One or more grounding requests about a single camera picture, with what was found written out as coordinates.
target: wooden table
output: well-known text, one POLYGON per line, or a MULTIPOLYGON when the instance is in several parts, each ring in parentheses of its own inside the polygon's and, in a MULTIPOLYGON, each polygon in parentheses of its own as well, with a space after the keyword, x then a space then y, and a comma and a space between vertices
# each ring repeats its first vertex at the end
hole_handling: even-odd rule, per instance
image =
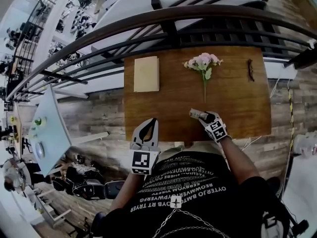
POLYGON ((189 117, 191 108, 220 114, 233 138, 271 133, 268 82, 261 50, 253 47, 197 47, 167 50, 126 58, 124 61, 124 106, 126 139, 146 119, 158 119, 159 141, 209 140, 202 125, 189 117), (204 88, 199 73, 182 64, 203 52, 223 59, 212 70, 204 103, 204 88), (160 90, 134 93, 134 59, 159 58, 160 90), (248 77, 247 60, 254 69, 248 77))

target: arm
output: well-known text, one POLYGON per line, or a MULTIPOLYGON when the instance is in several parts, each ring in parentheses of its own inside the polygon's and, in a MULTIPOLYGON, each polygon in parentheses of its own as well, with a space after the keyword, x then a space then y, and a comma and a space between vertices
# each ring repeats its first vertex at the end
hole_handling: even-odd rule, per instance
POLYGON ((24 190, 25 190, 25 183, 23 182, 17 191, 23 192, 24 190))
POLYGON ((16 169, 19 169, 17 163, 15 162, 15 160, 10 160, 10 163, 13 167, 15 167, 16 169))
POLYGON ((229 167, 239 184, 243 183, 248 178, 260 176, 259 171, 250 158, 228 137, 221 139, 220 144, 227 158, 229 167))
POLYGON ((138 192, 138 189, 144 182, 143 175, 136 175, 130 173, 127 180, 125 180, 118 196, 113 200, 110 211, 117 208, 123 208, 130 199, 138 192))

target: metal railing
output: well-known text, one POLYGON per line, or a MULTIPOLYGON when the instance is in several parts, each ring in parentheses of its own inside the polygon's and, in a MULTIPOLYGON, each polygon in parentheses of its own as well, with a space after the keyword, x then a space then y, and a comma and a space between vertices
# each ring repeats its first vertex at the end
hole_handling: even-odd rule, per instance
MULTIPOLYGON (((201 1, 204 1, 206 4, 212 4, 212 3, 217 2, 217 1, 220 1, 220 0, 179 0, 179 1, 176 1, 175 3, 173 3, 170 7, 182 6, 182 5, 187 5, 187 4, 189 4, 189 5, 194 5, 194 4, 200 3, 201 1)), ((38 6, 38 5, 42 5, 42 4, 43 4, 43 1, 40 0, 39 3, 37 4, 37 6, 38 6)), ((147 27, 147 26, 143 26, 143 27, 141 27, 141 28, 139 28, 139 29, 136 29, 135 33, 132 34, 132 35, 128 38, 127 41, 132 40, 132 39, 136 39, 136 38, 140 38, 140 37, 145 37, 145 36, 149 36, 149 35, 154 35, 154 34, 157 34, 158 32, 161 31, 160 24, 155 24, 155 25, 149 26, 149 28, 147 28, 147 29, 146 29, 146 27, 147 27)), ((118 48, 118 49, 116 49, 116 50, 111 51, 111 53, 109 53, 109 52, 104 53, 103 56, 106 57, 106 58, 109 58, 109 57, 111 57, 111 56, 113 56, 113 55, 120 55, 120 54, 123 54, 123 53, 129 53, 129 52, 133 51, 134 49, 136 49, 140 44, 141 44, 140 42, 138 42, 138 43, 133 43, 133 42, 132 42, 131 45, 125 46, 125 47, 123 47, 122 49, 121 49, 121 48, 118 48)), ((23 76, 28 75, 28 74, 30 73, 30 71, 31 71, 31 65, 32 65, 32 62, 33 62, 33 54, 34 54, 34 51, 35 51, 35 45, 34 45, 33 51, 31 52, 30 57, 29 57, 29 54, 27 54, 27 57, 24 58, 25 52, 24 52, 24 54, 18 54, 18 55, 15 54, 15 57, 14 57, 15 60, 16 60, 16 59, 24 59, 25 67, 24 67, 24 70, 23 70, 23 74, 24 74, 23 76)), ((55 77, 55 78, 58 78, 58 79, 61 79, 61 78, 62 78, 61 75, 56 74, 56 73, 51 73, 51 72, 49 72, 49 71, 42 71, 42 72, 40 72, 40 74, 45 75, 45 76, 46 76, 46 77, 45 77, 45 80, 46 80, 46 81, 49 81, 49 82, 53 82, 53 81, 54 81, 54 80, 49 80, 49 77, 50 77, 50 78, 51 78, 51 77, 55 77)), ((17 76, 20 77, 19 73, 16 73, 15 75, 11 75, 9 81, 15 80, 15 83, 17 83, 17 82, 18 82, 18 80, 17 80, 17 78, 16 78, 17 76)), ((73 82, 81 83, 81 84, 87 84, 87 81, 82 81, 82 80, 78 79, 78 77, 77 77, 77 79, 76 79, 75 77, 71 78, 71 77, 69 77, 69 76, 66 75, 66 76, 63 78, 63 80, 65 80, 65 79, 70 80, 70 81, 73 81, 73 82)), ((25 93, 25 94, 29 94, 29 93, 34 93, 34 94, 35 94, 34 91, 27 91, 27 90, 30 89, 30 87, 32 87, 32 86, 28 86, 27 89, 24 90, 24 91, 22 91, 22 90, 19 90, 19 91, 22 92, 22 93, 25 93)), ((6 91, 6 95, 7 95, 7 96, 10 95, 10 93, 11 93, 11 91, 12 91, 11 88, 12 88, 12 87, 10 87, 10 89, 9 89, 9 88, 7 87, 7 91, 6 91)), ((22 98, 19 98, 19 99, 16 98, 16 99, 14 99, 14 100, 24 101, 22 98)))
POLYGON ((27 76, 33 64, 33 57, 38 40, 46 20, 57 0, 38 0, 28 20, 21 27, 20 37, 16 42, 14 55, 10 63, 6 93, 9 94, 15 82, 27 76))
MULTIPOLYGON (((44 61, 42 64, 40 64, 36 69, 34 69, 28 76, 26 76, 19 85, 7 96, 7 101, 10 99, 23 99, 26 98, 27 100, 31 99, 32 96, 36 94, 40 94, 43 92, 43 87, 56 82, 58 79, 63 79, 63 81, 59 83, 53 84, 53 87, 57 87, 61 84, 67 83, 68 81, 74 81, 75 79, 80 79, 82 77, 85 77, 85 81, 93 80, 98 77, 105 77, 117 73, 123 73, 123 69, 111 73, 107 73, 108 70, 119 68, 123 66, 123 60, 126 57, 139 55, 139 54, 145 54, 149 52, 154 51, 160 51, 160 50, 168 50, 168 49, 179 49, 179 48, 186 48, 186 47, 194 47, 194 46, 219 46, 219 45, 226 45, 226 46, 253 46, 253 47, 260 47, 260 48, 279 48, 291 51, 293 53, 300 53, 298 56, 295 54, 280 54, 279 56, 282 58, 291 58, 289 61, 286 61, 285 64, 289 65, 293 63, 294 57, 298 58, 302 56, 303 54, 306 54, 307 52, 311 52, 311 50, 307 47, 309 47, 308 43, 295 38, 295 37, 289 37, 285 36, 283 34, 279 33, 271 33, 266 32, 263 30, 244 30, 244 29, 192 29, 192 30, 179 30, 177 31, 175 28, 175 21, 178 20, 184 20, 184 19, 195 19, 195 18, 212 18, 214 20, 216 19, 235 19, 238 21, 241 20, 253 20, 256 22, 261 22, 263 24, 269 23, 277 26, 281 26, 284 28, 291 29, 293 31, 296 31, 298 33, 307 35, 310 38, 317 39, 317 31, 310 29, 307 26, 302 26, 297 23, 292 23, 289 20, 283 19, 280 15, 271 13, 268 11, 263 11, 259 9, 254 8, 248 8, 243 6, 232 6, 232 5, 190 5, 190 6, 182 6, 182 7, 171 7, 166 9, 159 9, 151 12, 146 12, 142 14, 138 14, 129 18, 125 18, 122 20, 119 20, 117 22, 114 22, 112 24, 106 25, 100 29, 97 29, 96 31, 89 33, 82 38, 74 41, 73 43, 69 44, 65 48, 63 48, 61 51, 55 53, 53 56, 48 58, 46 61, 44 61), (40 73, 43 73, 50 65, 56 63, 63 57, 65 57, 68 54, 74 53, 75 51, 86 47, 88 45, 91 45, 97 41, 106 39, 108 37, 114 36, 116 34, 120 34, 132 29, 140 28, 143 26, 149 26, 153 24, 161 24, 164 26, 165 32, 163 33, 157 33, 145 37, 138 37, 132 40, 127 40, 124 42, 120 42, 114 45, 111 45, 109 47, 105 47, 103 49, 94 51, 88 55, 82 56, 78 59, 75 59, 71 61, 70 63, 54 70, 50 73, 50 76, 54 77, 52 80, 49 80, 48 82, 42 82, 44 79, 46 79, 48 76, 43 76, 36 82, 32 84, 28 84, 31 79, 33 79, 35 76, 39 75, 40 73), (190 42, 190 43, 183 43, 181 42, 182 36, 186 35, 192 35, 197 33, 234 33, 234 34, 245 34, 245 35, 254 35, 254 36, 274 36, 278 39, 287 40, 289 42, 293 42, 296 44, 301 45, 305 51, 302 51, 303 49, 288 47, 285 45, 278 45, 278 44, 270 44, 270 43, 260 43, 255 41, 249 41, 246 39, 245 41, 197 41, 197 42, 190 42), (109 51, 116 50, 118 48, 126 47, 131 44, 140 44, 145 43, 149 41, 161 41, 158 44, 152 45, 148 48, 124 53, 120 55, 109 55, 109 51), (108 58, 99 60, 97 62, 93 62, 91 64, 88 64, 86 66, 74 69, 64 75, 58 74, 59 71, 70 67, 71 65, 74 65, 76 63, 79 63, 83 60, 91 59, 95 56, 102 55, 104 53, 108 53, 108 58), (102 68, 93 69, 95 66, 106 64, 108 62, 116 62, 116 64, 108 65, 102 68), (76 75, 74 77, 71 77, 72 75, 82 72, 84 70, 88 70, 85 73, 76 75), (105 72, 104 74, 93 76, 96 73, 105 72)), ((265 57, 272 56, 270 52, 263 52, 263 55, 265 57)), ((60 86, 60 88, 77 84, 77 82, 71 82, 69 84, 60 86)))

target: floor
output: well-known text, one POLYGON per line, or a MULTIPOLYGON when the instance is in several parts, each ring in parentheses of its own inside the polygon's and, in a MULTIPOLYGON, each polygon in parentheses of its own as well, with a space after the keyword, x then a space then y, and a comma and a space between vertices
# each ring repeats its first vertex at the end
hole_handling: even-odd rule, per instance
MULTIPOLYGON (((269 10, 289 19, 301 20, 299 9, 291 0, 269 0, 269 10)), ((295 80, 289 83, 293 100, 295 135, 317 129, 317 74, 316 66, 298 71, 295 80)), ((276 80, 269 81, 270 91, 276 80)), ((89 160, 96 160, 107 167, 108 179, 124 178, 128 168, 129 142, 125 141, 123 89, 91 94, 87 100, 63 99, 59 107, 71 136, 108 131, 110 135, 103 140, 95 140, 80 148, 73 148, 74 153, 85 155, 89 160)), ((275 95, 271 99, 271 135, 264 136, 250 145, 245 153, 251 158, 265 179, 284 175, 290 144, 290 105, 287 81, 280 81, 275 95)), ((242 148, 247 139, 235 140, 242 148)), ((173 142, 160 143, 161 150, 174 145, 173 142)), ((40 184, 42 190, 49 190, 50 185, 40 184)), ((52 206, 63 212, 71 208, 66 215, 74 225, 83 227, 85 217, 92 222, 99 211, 108 212, 111 201, 88 202, 69 196, 64 192, 51 193, 52 206)))

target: white cable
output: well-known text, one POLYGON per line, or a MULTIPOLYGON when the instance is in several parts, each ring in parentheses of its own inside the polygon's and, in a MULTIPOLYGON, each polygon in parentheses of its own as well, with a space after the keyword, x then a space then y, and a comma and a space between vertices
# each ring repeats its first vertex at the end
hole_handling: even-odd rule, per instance
MULTIPOLYGON (((287 82, 287 89, 289 89, 289 81, 290 81, 290 79, 287 82)), ((283 183, 282 191, 281 191, 281 198, 283 198, 283 195, 284 195, 284 187, 285 187, 285 182, 286 182, 286 173, 287 173, 288 166, 289 166, 290 155, 291 155, 291 147, 289 148, 289 152, 288 152, 287 165, 286 165, 285 175, 284 175, 284 183, 283 183)))
POLYGON ((278 84, 279 80, 281 79, 281 74, 282 74, 282 73, 281 73, 281 71, 280 71, 279 76, 278 76, 278 79, 277 79, 277 81, 276 81, 276 84, 274 85, 273 90, 271 91, 271 94, 270 94, 269 98, 272 98, 272 96, 274 95, 274 93, 275 93, 275 91, 276 91, 277 84, 278 84))
MULTIPOLYGON (((275 83, 275 85, 274 85, 274 87, 273 87, 273 89, 272 89, 272 91, 271 91, 271 94, 270 94, 270 96, 269 96, 270 99, 273 97, 273 95, 274 95, 274 93, 275 93, 275 91, 276 91, 277 84, 278 84, 279 80, 281 79, 282 70, 283 70, 283 69, 281 69, 281 70, 279 71, 279 75, 278 75, 277 81, 276 81, 276 83, 275 83)), ((242 151, 243 151, 244 149, 246 149, 249 145, 251 145, 253 142, 255 142, 255 141, 257 141, 258 139, 260 139, 261 137, 262 137, 262 136, 260 136, 260 137, 258 137, 257 139, 251 141, 251 142, 246 146, 246 144, 247 144, 247 143, 249 142, 249 140, 251 139, 251 138, 249 137, 248 140, 247 140, 247 142, 245 143, 244 147, 242 148, 242 151)))
POLYGON ((261 137, 262 137, 262 136, 259 136, 257 139, 251 141, 247 146, 245 146, 245 147, 242 148, 242 151, 243 151, 244 149, 246 149, 249 145, 251 145, 252 143, 254 143, 255 141, 257 141, 258 139, 260 139, 261 137))

